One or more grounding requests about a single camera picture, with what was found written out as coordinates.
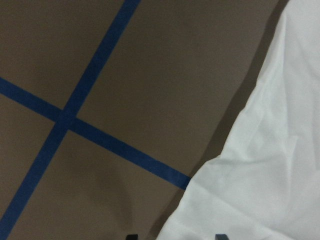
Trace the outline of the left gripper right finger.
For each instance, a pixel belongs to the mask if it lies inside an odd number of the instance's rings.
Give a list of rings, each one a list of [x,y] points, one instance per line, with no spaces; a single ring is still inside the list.
[[[229,237],[226,234],[216,234],[215,240],[229,240]]]

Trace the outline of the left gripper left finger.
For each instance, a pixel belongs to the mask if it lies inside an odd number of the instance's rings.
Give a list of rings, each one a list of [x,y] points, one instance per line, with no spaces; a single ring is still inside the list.
[[[128,234],[125,240],[138,240],[138,234]]]

